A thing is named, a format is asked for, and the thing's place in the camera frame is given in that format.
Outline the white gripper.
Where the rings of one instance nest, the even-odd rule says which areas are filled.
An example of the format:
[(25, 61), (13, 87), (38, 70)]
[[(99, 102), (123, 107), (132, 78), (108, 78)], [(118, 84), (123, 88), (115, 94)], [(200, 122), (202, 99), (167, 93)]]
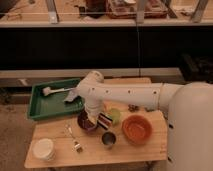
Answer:
[(85, 111), (87, 113), (88, 119), (93, 124), (97, 123), (98, 116), (103, 110), (103, 103), (97, 102), (97, 103), (91, 103), (86, 102), (85, 103)]

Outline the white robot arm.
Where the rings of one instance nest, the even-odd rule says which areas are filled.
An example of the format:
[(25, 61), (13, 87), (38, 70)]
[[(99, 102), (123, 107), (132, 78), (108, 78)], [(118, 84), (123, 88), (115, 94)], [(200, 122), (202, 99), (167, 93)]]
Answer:
[(91, 71), (77, 85), (89, 120), (105, 100), (168, 113), (167, 171), (213, 171), (213, 84), (107, 84)]

